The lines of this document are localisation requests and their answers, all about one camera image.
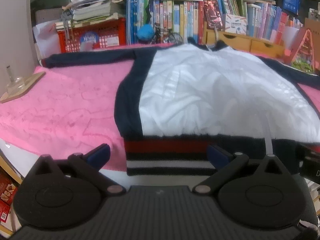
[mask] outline bed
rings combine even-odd
[[[215,51],[189,44],[166,52],[161,48],[134,48],[54,55],[42,62],[46,68],[36,68],[36,72],[46,71],[46,75],[26,96],[1,105],[0,138],[30,153],[50,154],[55,159],[66,158],[75,152],[85,153],[101,143],[108,143],[111,147],[111,159],[104,169],[127,171],[129,175],[208,176],[214,172],[214,167],[206,157],[209,143],[218,143],[230,152],[242,151],[251,158],[262,158],[265,145],[261,129],[257,129],[259,120],[250,119],[247,122],[251,116],[249,114],[244,115],[244,118],[230,118],[236,116],[238,106],[235,112],[225,116],[228,121],[226,123],[229,123],[223,127],[225,130],[213,132],[212,128],[217,125],[210,123],[212,118],[208,112],[203,112],[205,118],[197,122],[195,117],[201,115],[194,114],[195,104],[170,101],[175,98],[172,88],[176,89],[179,83],[179,79],[172,75],[174,71],[170,72],[170,64],[174,64],[176,73],[187,75],[191,80],[199,80],[199,77],[195,78],[197,73],[192,73],[191,70],[183,72],[181,67],[184,70],[192,65],[200,68],[199,61],[192,62],[197,55],[201,55],[200,61],[208,63],[212,62],[212,57],[215,60],[221,59],[222,52],[226,53],[226,60],[241,57],[242,61],[262,66],[264,74],[270,75],[269,85],[272,82],[277,84],[280,80],[279,84],[285,83],[290,88],[289,93],[282,90],[270,95],[272,100],[280,94],[289,94],[278,98],[278,101],[285,102],[282,105],[285,108],[280,107],[282,111],[273,113],[275,121],[271,122],[270,128],[272,137],[276,138],[273,140],[275,153],[291,173],[297,173],[299,164],[294,153],[297,143],[316,145],[320,142],[319,77],[275,64],[273,60],[268,62],[268,59],[234,51],[223,44],[218,44]],[[161,66],[166,66],[166,69],[161,70]],[[225,66],[234,68],[235,64],[229,62],[229,65],[223,65]],[[256,71],[251,65],[248,67],[253,73]],[[149,79],[147,77],[150,74],[170,82]],[[208,76],[203,73],[201,75],[201,80]],[[262,80],[265,82],[266,79],[260,77],[256,82],[257,87]],[[167,90],[161,90],[161,93],[169,99],[167,102],[170,104],[159,104],[161,97],[156,96],[158,88],[154,84],[165,84]],[[184,84],[185,88],[192,87],[196,92],[202,86],[201,83]],[[214,91],[219,91],[223,86],[221,83]],[[226,91],[220,89],[220,94],[217,93],[219,98],[226,98],[227,94],[223,94],[224,92]],[[212,93],[202,94],[200,97],[210,95]],[[221,106],[225,104],[224,101],[219,102]],[[294,129],[285,126],[289,121],[294,123]]]

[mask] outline pink blanket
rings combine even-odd
[[[0,138],[37,155],[64,159],[102,143],[111,147],[106,169],[125,171],[124,141],[114,120],[120,82],[132,60],[35,72],[46,75],[22,98],[0,105]]]

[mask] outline red stripe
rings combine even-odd
[[[212,141],[147,139],[142,141],[124,141],[127,153],[205,153]]]

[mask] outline plush toy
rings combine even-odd
[[[155,36],[155,31],[150,24],[143,25],[137,32],[137,37],[141,41],[151,41]]]

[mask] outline red plastic crate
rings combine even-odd
[[[93,46],[94,49],[111,47],[107,38],[112,36],[118,36],[119,45],[126,45],[125,18],[120,18],[86,27],[70,28],[69,40],[66,39],[64,31],[58,31],[61,53],[80,51],[80,38],[86,32],[94,32],[99,36],[99,43]]]

